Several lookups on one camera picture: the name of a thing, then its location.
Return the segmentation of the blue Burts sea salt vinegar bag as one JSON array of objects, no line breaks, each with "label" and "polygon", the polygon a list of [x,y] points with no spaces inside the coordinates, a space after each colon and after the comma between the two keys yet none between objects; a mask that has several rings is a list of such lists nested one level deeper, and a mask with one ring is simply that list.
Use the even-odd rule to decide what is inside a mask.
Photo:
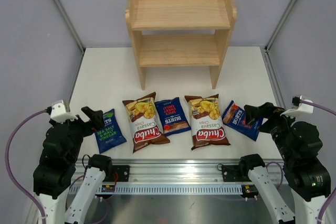
[{"label": "blue Burts sea salt vinegar bag", "polygon": [[115,109],[103,114],[104,128],[95,132],[99,153],[102,154],[127,142],[118,125]]}]

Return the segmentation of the Chuba cassava chips bag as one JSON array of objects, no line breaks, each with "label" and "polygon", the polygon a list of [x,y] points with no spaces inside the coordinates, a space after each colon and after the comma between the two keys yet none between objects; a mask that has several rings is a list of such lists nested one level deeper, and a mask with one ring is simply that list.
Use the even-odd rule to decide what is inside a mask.
[{"label": "Chuba cassava chips bag", "polygon": [[149,145],[170,143],[158,119],[155,97],[156,93],[152,92],[136,100],[122,101],[129,120],[134,153]]},{"label": "Chuba cassava chips bag", "polygon": [[219,95],[209,97],[186,95],[193,146],[191,150],[209,145],[229,146],[219,109]]}]

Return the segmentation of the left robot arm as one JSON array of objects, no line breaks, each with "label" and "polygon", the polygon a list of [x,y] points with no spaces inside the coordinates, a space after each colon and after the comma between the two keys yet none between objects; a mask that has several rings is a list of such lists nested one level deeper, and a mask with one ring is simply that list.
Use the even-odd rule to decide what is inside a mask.
[{"label": "left robot arm", "polygon": [[46,132],[39,165],[33,173],[33,189],[41,206],[43,223],[84,223],[97,190],[114,175],[111,158],[94,154],[75,198],[66,206],[83,139],[104,128],[101,110],[94,111],[87,106],[81,110],[89,118],[87,122],[72,114],[63,102],[46,110],[51,128]]}]

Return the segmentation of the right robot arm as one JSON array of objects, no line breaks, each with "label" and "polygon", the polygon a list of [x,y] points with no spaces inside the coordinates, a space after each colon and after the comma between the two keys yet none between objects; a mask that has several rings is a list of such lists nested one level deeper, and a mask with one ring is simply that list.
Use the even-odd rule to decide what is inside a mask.
[{"label": "right robot arm", "polygon": [[259,130],[271,135],[283,160],[282,171],[295,201],[295,211],[291,212],[258,154],[241,157],[239,176],[250,180],[257,188],[273,223],[323,223],[323,215],[335,197],[330,174],[318,160],[323,144],[317,127],[295,120],[302,114],[311,114],[315,107],[317,104],[302,97],[293,98],[290,110],[270,102],[261,106],[244,106],[248,125],[260,118],[266,119]]}]

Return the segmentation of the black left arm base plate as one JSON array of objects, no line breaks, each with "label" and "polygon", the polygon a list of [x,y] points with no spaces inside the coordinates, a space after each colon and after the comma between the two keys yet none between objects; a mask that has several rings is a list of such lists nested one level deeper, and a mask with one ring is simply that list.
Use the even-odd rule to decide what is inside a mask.
[{"label": "black left arm base plate", "polygon": [[118,182],[128,182],[130,176],[130,166],[129,165],[113,165],[108,171],[103,182],[115,183]]}]

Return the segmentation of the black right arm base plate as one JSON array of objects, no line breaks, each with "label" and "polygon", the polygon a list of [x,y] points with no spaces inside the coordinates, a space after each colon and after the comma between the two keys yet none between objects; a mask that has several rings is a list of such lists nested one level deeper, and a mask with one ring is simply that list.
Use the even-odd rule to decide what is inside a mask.
[{"label": "black right arm base plate", "polygon": [[250,179],[243,176],[238,165],[217,164],[216,169],[222,174],[224,182],[249,182]]}]

